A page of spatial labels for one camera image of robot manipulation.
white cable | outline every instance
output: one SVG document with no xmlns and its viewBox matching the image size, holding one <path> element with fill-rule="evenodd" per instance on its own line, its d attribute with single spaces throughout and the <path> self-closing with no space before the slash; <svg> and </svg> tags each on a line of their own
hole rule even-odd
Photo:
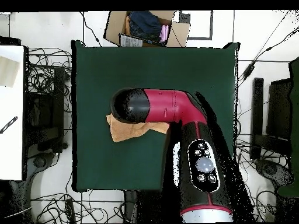
<svg viewBox="0 0 299 224">
<path fill-rule="evenodd" d="M 23 213 L 23 212 L 25 212 L 25 211 L 28 211 L 28 210 L 31 209 L 31 208 L 32 208 L 32 206 L 29 207 L 29 208 L 27 208 L 27 209 L 24 209 L 23 211 L 20 211 L 20 212 L 18 212 L 18 213 L 13 214 L 13 215 L 6 216 L 6 217 L 4 217 L 4 218 L 9 218 L 9 217 L 11 217 L 11 216 L 15 216 L 15 215 L 21 214 L 21 213 Z"/>
</svg>

white floor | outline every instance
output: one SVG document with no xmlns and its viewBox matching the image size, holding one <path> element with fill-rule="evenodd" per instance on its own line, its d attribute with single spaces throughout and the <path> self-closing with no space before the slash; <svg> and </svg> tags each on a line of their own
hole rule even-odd
<svg viewBox="0 0 299 224">
<path fill-rule="evenodd" d="M 239 51 L 239 74 L 252 60 L 256 57 L 259 50 L 271 35 L 272 31 L 285 15 L 286 10 L 214 10 L 213 20 L 213 39 L 211 41 L 194 41 L 187 42 L 188 47 L 218 47 L 222 48 L 229 42 L 240 42 Z M 108 12 L 85 12 L 87 25 L 93 29 L 102 46 L 115 46 L 114 44 L 103 39 L 106 27 Z M 70 41 L 82 40 L 88 47 L 99 46 L 90 30 L 84 27 L 83 18 L 79 12 L 39 12 L 39 13 L 13 13 L 9 19 L 7 16 L 0 15 L 0 36 L 9 35 L 22 40 L 22 45 L 29 48 L 36 47 L 57 47 L 71 53 Z M 194 25 L 209 25 L 209 23 L 192 23 Z M 277 30 L 271 36 L 264 49 L 273 46 L 298 26 L 298 17 L 295 12 L 289 12 L 286 18 L 281 22 Z M 242 112 L 251 108 L 252 80 L 255 77 L 264 78 L 264 102 L 268 101 L 269 85 L 272 81 L 289 78 L 288 63 L 299 57 L 299 37 L 294 35 L 288 40 L 264 53 L 257 62 L 252 75 L 239 88 L 239 100 Z M 65 57 L 51 58 L 54 61 L 64 62 Z M 264 114 L 267 112 L 267 104 L 264 105 Z M 264 130 L 266 128 L 266 118 L 264 118 Z M 71 118 L 65 113 L 65 128 L 69 128 Z M 242 133 L 250 133 L 250 112 L 240 118 L 242 124 Z M 247 136 L 241 136 L 240 139 L 249 141 Z M 64 193 L 65 185 L 71 175 L 72 169 L 72 135 L 67 133 L 65 141 L 69 148 L 60 155 L 58 163 L 46 171 L 38 174 L 32 186 L 32 198 L 38 198 L 45 195 Z M 240 168 L 244 175 L 244 180 L 249 186 L 253 197 L 263 190 L 272 190 L 273 187 L 269 181 L 262 178 L 251 167 L 246 171 Z M 68 193 L 75 200 L 81 200 L 81 194 L 73 192 L 71 183 L 67 187 Z M 90 192 L 82 194 L 84 205 L 89 208 L 88 196 Z M 264 204 L 274 205 L 275 200 L 271 194 L 263 194 L 259 198 Z M 91 201 L 122 201 L 122 191 L 93 191 Z M 42 211 L 48 204 L 48 201 L 33 201 L 33 217 Z M 113 207 L 119 206 L 119 202 L 91 202 L 92 208 L 104 208 L 108 216 L 113 216 Z M 80 206 L 74 205 L 75 210 L 79 212 Z M 103 214 L 100 210 L 95 211 L 96 219 L 101 219 Z M 49 214 L 44 214 L 40 221 L 45 222 L 51 219 Z M 107 220 L 105 215 L 99 223 Z M 90 217 L 84 217 L 82 223 L 94 223 Z M 122 220 L 115 216 L 109 220 L 109 223 L 120 223 Z"/>
</svg>

white paper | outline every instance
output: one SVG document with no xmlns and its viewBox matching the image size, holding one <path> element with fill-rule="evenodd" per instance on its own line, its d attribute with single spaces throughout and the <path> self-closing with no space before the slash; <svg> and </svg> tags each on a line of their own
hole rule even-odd
<svg viewBox="0 0 299 224">
<path fill-rule="evenodd" d="M 20 63 L 14 86 L 0 86 L 0 129 L 14 117 L 18 117 L 3 134 L 0 134 L 0 179 L 21 180 L 24 48 L 15 45 L 0 45 L 0 56 Z"/>
<path fill-rule="evenodd" d="M 136 38 L 121 35 L 120 36 L 120 46 L 121 47 L 142 47 L 142 40 L 138 40 Z"/>
</svg>

dark green mat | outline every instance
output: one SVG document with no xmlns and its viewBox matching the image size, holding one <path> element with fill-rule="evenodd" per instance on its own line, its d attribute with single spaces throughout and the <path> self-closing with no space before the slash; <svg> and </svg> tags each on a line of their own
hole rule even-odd
<svg viewBox="0 0 299 224">
<path fill-rule="evenodd" d="M 177 89 L 192 94 L 199 91 L 214 109 L 232 154 L 237 49 L 237 43 L 225 49 L 85 48 L 79 41 L 72 43 L 73 72 L 77 73 L 77 123 L 73 125 L 75 129 L 77 124 L 77 139 L 73 150 L 77 145 L 78 159 L 77 163 L 74 158 L 77 169 L 73 170 L 73 188 L 161 187 L 165 135 L 150 130 L 118 143 L 110 136 L 106 121 L 110 99 L 125 87 Z"/>
</svg>

towel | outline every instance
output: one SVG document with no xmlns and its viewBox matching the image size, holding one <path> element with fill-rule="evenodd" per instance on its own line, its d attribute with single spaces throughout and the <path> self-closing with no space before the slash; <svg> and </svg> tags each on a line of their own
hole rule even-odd
<svg viewBox="0 0 299 224">
<path fill-rule="evenodd" d="M 114 142 L 140 137 L 149 129 L 166 134 L 169 127 L 169 124 L 165 122 L 126 124 L 115 119 L 112 114 L 107 115 L 106 118 L 108 124 L 110 125 L 110 132 Z"/>
</svg>

